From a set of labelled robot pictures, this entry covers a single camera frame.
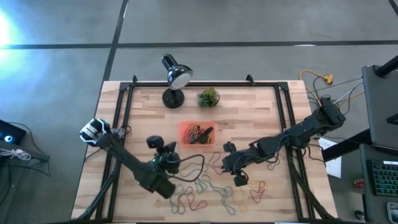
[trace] keyboard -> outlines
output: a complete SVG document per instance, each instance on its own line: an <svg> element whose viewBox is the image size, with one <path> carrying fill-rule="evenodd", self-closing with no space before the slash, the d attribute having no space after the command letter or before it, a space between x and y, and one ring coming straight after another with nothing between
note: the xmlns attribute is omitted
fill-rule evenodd
<svg viewBox="0 0 398 224"><path fill-rule="evenodd" d="M366 165L373 193L379 196L398 197L398 161L367 160Z"/></svg>

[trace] gray floor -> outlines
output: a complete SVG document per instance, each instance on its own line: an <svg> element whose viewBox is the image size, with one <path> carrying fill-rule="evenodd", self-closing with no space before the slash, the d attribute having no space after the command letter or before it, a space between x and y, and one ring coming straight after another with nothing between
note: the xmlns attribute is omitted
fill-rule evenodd
<svg viewBox="0 0 398 224"><path fill-rule="evenodd" d="M122 0L3 0L6 44L111 43ZM397 15L388 0L130 0L120 43L396 40ZM164 53L192 67L196 80L295 80L299 71L332 73L334 83L382 64L396 45L119 49L110 80L165 80ZM70 218L85 154L78 138L95 113L109 49L0 50L0 119L21 122L51 155L51 177L12 169L1 223L50 223ZM305 76L311 85L314 79ZM360 81L321 92L337 99ZM322 81L318 87L324 87ZM345 125L329 136L350 137L368 127L363 96L351 103ZM29 138L25 146L32 147ZM361 209L357 152L343 157L343 178L330 177L339 217ZM0 193L6 189L1 176Z"/></svg>

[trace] orange tray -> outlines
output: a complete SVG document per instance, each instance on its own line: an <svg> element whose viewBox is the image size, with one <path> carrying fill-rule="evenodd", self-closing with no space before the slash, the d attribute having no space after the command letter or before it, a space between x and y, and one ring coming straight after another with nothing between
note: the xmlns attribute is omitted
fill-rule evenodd
<svg viewBox="0 0 398 224"><path fill-rule="evenodd" d="M196 136L199 136L200 133L206 131L208 128L212 127L213 130L208 135L209 141L208 144L200 144L199 142L195 144L190 144L190 141L193 140ZM213 146L216 142L215 135L215 123L212 121L182 121L178 125L178 138L180 146L182 147L209 147Z"/></svg>

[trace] small succulent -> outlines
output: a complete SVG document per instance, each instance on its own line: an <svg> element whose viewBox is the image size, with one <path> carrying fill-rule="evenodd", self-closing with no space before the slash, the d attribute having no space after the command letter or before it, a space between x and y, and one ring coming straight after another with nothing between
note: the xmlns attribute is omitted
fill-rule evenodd
<svg viewBox="0 0 398 224"><path fill-rule="evenodd" d="M213 87L207 88L203 93L198 93L197 96L199 106L203 107L214 107L220 100L218 92Z"/></svg>

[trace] wooden tabletop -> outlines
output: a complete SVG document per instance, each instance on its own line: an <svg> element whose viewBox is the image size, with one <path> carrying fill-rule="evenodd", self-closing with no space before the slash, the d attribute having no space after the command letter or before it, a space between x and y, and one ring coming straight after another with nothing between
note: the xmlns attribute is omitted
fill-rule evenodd
<svg viewBox="0 0 398 224"><path fill-rule="evenodd" d="M307 94L302 81L287 81L289 83L296 122L301 122L310 115L311 110L307 100ZM112 124L116 99L120 82L105 82L101 91L96 117L105 119ZM235 143L237 150L247 149L248 143L264 136L274 136L281 132L279 114L277 111L274 89L271 87L217 87L220 93L220 102L214 108L199 108L197 106L197 93L202 92L202 87L186 87L183 89L185 102L182 107L168 109L163 105L162 94L164 87L134 88L132 106L129 116L129 125L132 131L126 136L126 149L142 161L153 158L154 150L149 149L146 138L151 135L162 136L166 143L178 141L178 124L181 121L214 121L216 142L212 147L179 147L177 152L181 158L194 154L203 154L206 163L219 152L221 158L226 154L223 144L227 141ZM289 124L287 108L284 102L286 121ZM318 147L311 147L312 156L322 158ZM89 147L87 155L97 150ZM83 166L80 184L76 195L72 218L81 215L85 208L92 202L98 193L103 175L106 153L100 151L90 157ZM227 173L218 175L211 167L205 172L215 187L225 189L231 187L233 197L225 199L225 207L222 203L221 193L212 190L208 182L207 190L199 194L194 183L185 183L171 179L175 184L182 184L186 190L188 186L193 188L192 194L181 196L179 199L185 206L185 213L172 213L170 200L163 199L159 194L151 194L144 190L134 180L130 170L122 166L118 187L118 196L114 210L114 222L292 222L297 221L295 205L292 195L292 186L289 178L289 170L285 156L285 149L280 150L280 164L274 170L267 168L267 163L252 164L244 170L250 176L249 185L235 187L233 176ZM320 161L304 157L308 181L311 191L320 203L333 216L337 217L333 196L331 194L325 166ZM181 169L189 162L183 162ZM221 165L221 159L214 166ZM198 166L190 164L182 171L183 175L189 173ZM192 179L198 173L189 175ZM265 182L265 191L260 197L259 184ZM300 198L304 213L307 214L305 198L300 190ZM178 195L172 197L172 202L177 204Z"/></svg>

